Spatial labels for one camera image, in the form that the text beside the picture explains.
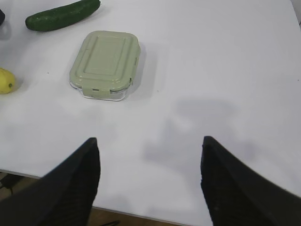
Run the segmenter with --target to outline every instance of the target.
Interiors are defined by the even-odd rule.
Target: green cucumber
[[[25,20],[32,31],[47,32],[75,24],[94,13],[100,7],[99,0],[80,0],[67,6],[43,11]]]

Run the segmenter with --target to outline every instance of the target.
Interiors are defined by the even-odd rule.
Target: food container
[[[95,31],[84,40],[70,71],[70,84],[84,97],[118,101],[126,97],[140,47],[129,33]]]

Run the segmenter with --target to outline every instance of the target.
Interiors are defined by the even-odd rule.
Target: yellow lemon
[[[0,68],[0,94],[11,92],[15,86],[15,81],[13,73]]]

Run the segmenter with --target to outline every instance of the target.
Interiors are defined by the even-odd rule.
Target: wooden floor
[[[5,173],[0,173],[0,179],[6,176]],[[37,179],[24,178],[13,188],[13,192],[17,193],[27,186],[34,183]],[[0,189],[0,201],[11,195],[8,189]],[[137,218],[132,216],[127,216],[124,214],[113,213],[104,210],[92,209],[88,226],[100,226],[115,220],[120,220],[119,226],[174,226],[168,223],[162,223],[154,220],[148,220],[143,218]]]

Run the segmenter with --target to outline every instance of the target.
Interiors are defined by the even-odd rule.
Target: white tabletop
[[[28,15],[70,2],[0,0],[0,66],[21,85],[0,96],[1,169],[41,177],[97,137],[95,206],[210,226],[199,166],[211,135],[301,195],[301,32],[289,0],[103,0],[68,28],[26,29]],[[69,85],[95,30],[140,41],[124,101],[86,99]]]

